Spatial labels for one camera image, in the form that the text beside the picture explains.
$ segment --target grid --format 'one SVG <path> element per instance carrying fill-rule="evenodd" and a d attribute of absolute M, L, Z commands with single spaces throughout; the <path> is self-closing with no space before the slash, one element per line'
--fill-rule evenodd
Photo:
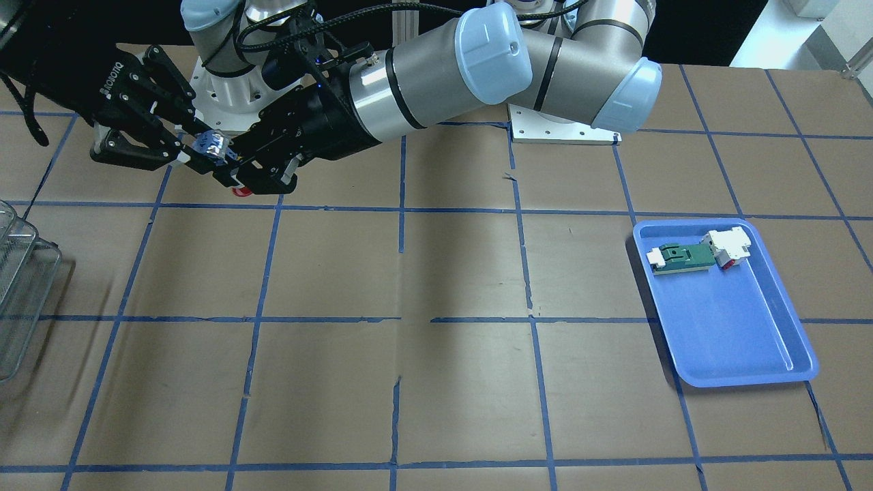
<path fill-rule="evenodd" d="M 237 472 L 252 472 L 252 471 L 303 471 L 303 470 L 367 470 L 367 471 L 382 471 L 389 472 L 389 490 L 394 491 L 397 487 L 397 471 L 404 469 L 438 469 L 438 468 L 495 468 L 495 467 L 544 467 L 548 471 L 549 475 L 549 484 L 550 488 L 553 491 L 557 491 L 558 489 L 558 479 L 556 476 L 556 469 L 558 467 L 591 467 L 591 466 L 660 466 L 660 465 L 675 465 L 675 464 L 687 464 L 694 465 L 698 471 L 698 480 L 700 484 L 700 488 L 702 490 L 706 490 L 707 483 L 705 478 L 705 465 L 707 464 L 715 464 L 715 463 L 733 463 L 733 462 L 768 462 L 768 461 L 833 461 L 842 477 L 843 484 L 847 490 L 852 489 L 852 485 L 849 482 L 849 477 L 844 469 L 843 462 L 844 461 L 852 461 L 852 460 L 873 460 L 873 453 L 840 453 L 835 445 L 833 436 L 828 429 L 827 420 L 825 419 L 825 415 L 819 408 L 817 403 L 815 393 L 813 391 L 813 387 L 809 382 L 805 383 L 809 398 L 810 404 L 813 405 L 815 411 L 818 415 L 818 418 L 821 423 L 821 429 L 824 438 L 827 440 L 828 447 L 831 449 L 830 453 L 807 453 L 807 454 L 768 454 L 768 455 L 720 455 L 720 456 L 706 456 L 701 455 L 698 450 L 698 443 L 695 437 L 694 425 L 691 421 L 691 415 L 688 410 L 688 406 L 685 401 L 685 396 L 683 393 L 682 385 L 679 382 L 678 374 L 672 365 L 670 365 L 671 375 L 673 377 L 673 383 L 676 387 L 678 403 L 681 407 L 684 422 L 686 426 L 686 431 L 688 433 L 688 440 L 691 446 L 692 456 L 690 457 L 667 457 L 667 458 L 632 458 L 632 459 L 576 459 L 576 460 L 566 460 L 566 459 L 556 459 L 554 457 L 553 451 L 553 443 L 552 443 L 552 431 L 549 419 L 549 411 L 548 411 L 548 401 L 546 398 L 546 383 L 547 380 L 543 373 L 543 363 L 542 363 L 542 355 L 540 352 L 540 336 L 538 331 L 538 326 L 541 324 L 548 323 L 556 323 L 556 322 L 568 322 L 568 323 L 655 323 L 657 324 L 657 318 L 651 317 L 613 317 L 613 318 L 594 318 L 594 317 L 548 317 L 541 315 L 533 314 L 533 297 L 532 297 L 532 287 L 531 287 L 531 278 L 527 260 L 527 250 L 526 250 L 526 239 L 525 239 L 525 227 L 524 221 L 525 216 L 529 215 L 601 215 L 601 216 L 616 216 L 616 217 L 628 217 L 630 222 L 635 225 L 637 219 L 646 218 L 646 217 L 655 217 L 655 216 L 666 216 L 666 217 L 732 217 L 732 218 L 763 218 L 763 219 L 794 219 L 794 220 L 831 220 L 842 222 L 849 231 L 853 241 L 855 242 L 859 253 L 862 255 L 864 261 L 868 269 L 873 272 L 873 265 L 870 262 L 870 256 L 867 251 L 865 251 L 861 241 L 858 239 L 855 230 L 852 227 L 852 221 L 870 221 L 873 220 L 871 216 L 849 216 L 846 215 L 841 207 L 840 203 L 837 200 L 835 193 L 833 192 L 828 179 L 825 177 L 823 171 L 821 170 L 820 164 L 817 162 L 813 150 L 810 148 L 808 144 L 808 140 L 814 139 L 833 139 L 833 140 L 873 140 L 873 136 L 862 136 L 862 135 L 805 135 L 801 132 L 801 129 L 795 120 L 791 110 L 789 109 L 785 99 L 780 93 L 780 89 L 777 87 L 775 81 L 773 80 L 772 75 L 767 72 L 766 76 L 770 81 L 770 84 L 776 93 L 777 97 L 780 100 L 781 105 L 784 107 L 787 117 L 790 119 L 792 125 L 796 133 L 794 134 L 775 134 L 775 133 L 740 133 L 740 132 L 718 132 L 711 131 L 707 126 L 706 120 L 704 118 L 703 111 L 701 110 L 700 104 L 698 103 L 698 99 L 695 95 L 693 88 L 691 87 L 691 83 L 688 79 L 688 76 L 684 70 L 684 67 L 680 66 L 680 71 L 683 76 L 684 83 L 689 91 L 691 99 L 694 103 L 694 107 L 697 110 L 698 117 L 703 126 L 703 130 L 677 130 L 677 129 L 657 129 L 657 128 L 649 128 L 644 129 L 642 131 L 652 132 L 652 133 L 677 133 L 677 134 L 690 134 L 690 135 L 706 135 L 708 141 L 711 145 L 711 150 L 715 156 L 716 161 L 718 162 L 718 167 L 721 172 L 722 177 L 725 180 L 725 184 L 730 193 L 731 199 L 735 206 L 734 214 L 724 214 L 724 213 L 696 213 L 696 212 L 660 212 L 660 211 L 636 211 L 633 205 L 631 192 L 628 186 L 628 180 L 625 176 L 625 171 L 622 166 L 621 159 L 621 148 L 614 144 L 612 146 L 612 153 L 615 158 L 615 166 L 617 168 L 619 177 L 621 179 L 622 189 L 624 193 L 624 197 L 627 203 L 626 211 L 598 211 L 598 210 L 540 210 L 540 209 L 525 209 L 522 205 L 522 196 L 519 191 L 519 183 L 509 175 L 512 180 L 512 192 L 514 197 L 514 208 L 416 208 L 416 207 L 408 207 L 406 206 L 406 156 L 407 156 L 407 142 L 406 137 L 402 138 L 401 141 L 401 153 L 400 153 L 400 182 L 399 182 L 399 196 L 398 196 L 398 206 L 396 207 L 367 207 L 367 206 L 308 206 L 308 205 L 292 205 L 285 204 L 283 197 L 279 197 L 275 204 L 182 204 L 182 203 L 163 203 L 164 191 L 166 190 L 168 181 L 171 177 L 171 169 L 167 169 L 164 174 L 160 189 L 155 197 L 153 203 L 144 203 L 144 202 L 133 202 L 133 203 L 118 203 L 118 202 L 67 202 L 67 201 L 41 201 L 38 200 L 38 196 L 34 197 L 34 200 L 30 202 L 24 201 L 13 201 L 12 204 L 16 205 L 26 205 L 27 211 L 29 212 L 31 206 L 36 202 L 40 205 L 57 205 L 57 206 L 92 206 L 92 207 L 137 207 L 137 208 L 145 208 L 150 209 L 150 219 L 149 223 L 145 228 L 145 232 L 143 233 L 139 250 L 136 254 L 135 261 L 133 263 L 133 267 L 130 271 L 130 274 L 127 278 L 127 284 L 124 289 L 124 294 L 122 296 L 120 305 L 118 306 L 116 315 L 46 315 L 45 319 L 48 320 L 58 320 L 58 321 L 67 321 L 67 322 L 96 322 L 96 321 L 106 321 L 112 322 L 112 330 L 110 332 L 108 342 L 101 358 L 100 368 L 98 371 L 98 375 L 93 384 L 93 389 L 91 392 L 90 399 L 88 401 L 88 405 L 86 408 L 85 416 L 83 417 L 79 435 L 76 438 L 75 446 L 72 449 L 72 454 L 70 455 L 69 462 L 66 466 L 0 466 L 0 474 L 7 473 L 63 473 L 64 479 L 61 485 L 61 491 L 66 491 L 69 486 L 71 479 L 74 474 L 79 473 L 109 473 L 109 472 L 141 472 L 141 471 L 150 471 L 150 472 L 212 472 L 212 473 L 226 473 L 226 485 L 225 489 L 230 491 L 234 488 L 234 478 Z M 0 115 L 12 115 L 12 114 L 20 114 L 17 112 L 11 111 L 0 111 Z M 43 112 L 37 113 L 37 115 L 49 116 L 49 117 L 63 117 L 70 118 L 69 126 L 64 134 L 63 139 L 61 140 L 58 149 L 56 150 L 51 162 L 45 170 L 45 175 L 43 176 L 42 182 L 38 187 L 37 194 L 39 190 L 42 188 L 42 185 L 45 183 L 45 180 L 49 176 L 52 171 L 53 165 L 56 162 L 58 155 L 60 154 L 61 149 L 64 146 L 66 138 L 72 131 L 72 126 L 77 120 L 77 116 L 68 113 L 55 113 L 55 112 Z M 508 123 L 501 121 L 491 121 L 491 122 L 444 122 L 444 125 L 452 125 L 452 126 L 491 126 L 495 128 L 502 128 L 506 131 L 507 137 L 507 148 L 509 155 L 509 162 L 507 169 L 508 171 L 513 171 L 516 169 L 516 162 L 514 158 L 514 154 L 512 151 L 512 132 L 509 128 Z M 833 201 L 834 206 L 837 209 L 837 216 L 818 216 L 818 215 L 778 215 L 778 214 L 750 214 L 744 213 L 739 200 L 737 198 L 736 192 L 732 186 L 731 180 L 727 174 L 725 169 L 725 165 L 722 162 L 722 158 L 719 154 L 718 146 L 713 139 L 714 135 L 741 135 L 741 136 L 751 136 L 751 137 L 761 137 L 761 138 L 793 138 L 799 139 L 808 156 L 815 166 L 815 170 L 818 173 L 822 183 L 824 184 L 830 199 Z M 272 219 L 272 230 L 269 238 L 269 245 L 266 254 L 266 262 L 264 264 L 264 272 L 261 281 L 260 293 L 258 297 L 258 306 L 257 311 L 254 317 L 232 317 L 232 316 L 223 316 L 223 317 L 193 317 L 193 316 L 143 316 L 143 315 L 126 315 L 127 303 L 134 287 L 134 282 L 137 277 L 137 273 L 139 272 L 141 261 L 143 255 L 146 251 L 149 237 L 151 235 L 151 231 L 154 225 L 155 220 L 158 218 L 158 211 L 161 208 L 210 208 L 210 209 L 258 209 L 258 210 L 272 210 L 273 211 L 273 219 Z M 546 448 L 546 458 L 543 460 L 505 460 L 505 461 L 495 461 L 495 460 L 474 460 L 474 461 L 423 461 L 423 462 L 415 462 L 415 463 L 399 463 L 397 459 L 397 451 L 398 451 L 398 442 L 399 442 L 399 432 L 398 432 L 398 424 L 400 421 L 400 417 L 402 416 L 402 408 L 400 407 L 400 395 L 402 390 L 402 380 L 400 378 L 397 379 L 396 384 L 393 389 L 393 411 L 390 415 L 391 417 L 391 444 L 392 451 L 391 457 L 388 461 L 385 462 L 345 462 L 345 463 L 333 463 L 333 462 L 323 462 L 323 463 L 294 463 L 294 462 L 286 462 L 286 463 L 239 463 L 237 462 L 240 450 L 240 442 L 243 437 L 243 429 L 244 429 L 244 421 L 246 418 L 246 412 L 248 407 L 249 395 L 251 390 L 251 382 L 252 382 L 252 374 L 254 370 L 258 368 L 258 342 L 259 342 L 259 334 L 262 323 L 267 322 L 286 322 L 286 323 L 355 323 L 355 322 L 382 322 L 387 320 L 396 320 L 399 317 L 279 317 L 279 316 L 268 316 L 264 315 L 264 306 L 265 299 L 268 291 L 268 287 L 270 284 L 270 272 L 272 268 L 272 259 L 275 251 L 275 245 L 278 235 L 278 229 L 280 224 L 280 219 L 282 217 L 282 211 L 286 210 L 301 210 L 301 211 L 369 211 L 369 212 L 380 212 L 380 213 L 396 213 L 398 216 L 398 227 L 397 227 L 397 244 L 398 244 L 398 252 L 403 253 L 405 250 L 405 219 L 407 213 L 487 213 L 487 214 L 507 214 L 514 215 L 518 227 L 518 240 L 519 240 L 519 252 L 521 258 L 521 270 L 524 277 L 525 282 L 525 294 L 526 294 L 526 305 L 528 308 L 529 315 L 527 317 L 437 317 L 431 320 L 433 323 L 470 323 L 470 322 L 489 322 L 489 323 L 525 323 L 530 326 L 530 334 L 533 342 L 533 355 L 534 355 L 534 363 L 536 368 L 536 379 L 539 389 L 539 400 L 540 400 L 540 411 L 541 411 L 541 422 L 543 428 L 543 436 L 544 443 Z M 120 325 L 123 322 L 200 322 L 200 321 L 210 321 L 210 322 L 252 322 L 254 325 L 252 331 L 251 338 L 251 353 L 248 358 L 248 363 L 246 365 L 245 373 L 244 373 L 244 395 L 240 399 L 239 411 L 237 417 L 237 425 L 234 433 L 233 446 L 232 446 L 232 454 L 230 457 L 230 461 L 227 464 L 215 465 L 215 464 L 203 464 L 203 465 L 172 465 L 172 464 L 154 464 L 154 465 L 82 465 L 79 464 L 79 453 L 82 448 L 82 444 L 85 440 L 86 433 L 88 431 L 89 425 L 91 423 L 91 417 L 93 415 L 94 406 L 97 403 L 98 396 L 100 394 L 100 390 L 106 376 L 107 365 L 109 363 L 110 356 L 113 352 L 113 346 L 115 343 L 116 336 L 118 334 Z M 802 322 L 805 323 L 818 323 L 818 324 L 873 324 L 873 319 L 840 319 L 840 318 L 804 318 L 801 319 Z"/>

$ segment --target green electronic component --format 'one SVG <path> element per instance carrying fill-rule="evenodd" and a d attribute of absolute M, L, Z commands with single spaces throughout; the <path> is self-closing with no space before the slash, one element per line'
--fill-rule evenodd
<path fill-rule="evenodd" d="M 708 245 L 664 244 L 646 254 L 655 274 L 685 273 L 709 269 L 715 256 Z"/>

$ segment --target light blue joint cap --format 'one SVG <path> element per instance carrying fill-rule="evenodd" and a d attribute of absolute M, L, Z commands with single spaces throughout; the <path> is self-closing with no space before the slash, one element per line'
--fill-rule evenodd
<path fill-rule="evenodd" d="M 182 0 L 182 20 L 188 32 L 202 31 L 233 13 L 242 0 Z"/>
<path fill-rule="evenodd" d="M 591 128 L 622 133 L 637 131 L 649 117 L 661 90 L 661 66 L 640 58 L 633 70 L 607 99 L 591 122 Z"/>
<path fill-rule="evenodd" d="M 455 57 L 470 92 L 499 104 L 531 85 L 533 69 L 515 10 L 505 2 L 468 10 L 457 22 Z"/>

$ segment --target blue plastic tray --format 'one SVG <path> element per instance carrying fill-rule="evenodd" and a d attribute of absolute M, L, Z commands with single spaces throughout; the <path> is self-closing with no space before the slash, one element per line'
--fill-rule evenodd
<path fill-rule="evenodd" d="M 721 271 L 652 273 L 646 252 L 696 244 L 710 230 L 741 226 L 747 261 Z M 754 226 L 738 218 L 644 221 L 634 227 L 658 317 L 679 376 L 696 387 L 810 380 L 818 360 Z"/>

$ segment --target red object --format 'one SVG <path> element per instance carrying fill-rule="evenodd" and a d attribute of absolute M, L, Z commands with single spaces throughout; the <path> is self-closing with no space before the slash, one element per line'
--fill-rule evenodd
<path fill-rule="evenodd" d="M 251 190 L 245 186 L 242 188 L 230 188 L 233 191 L 233 196 L 235 197 L 249 197 L 251 196 Z"/>

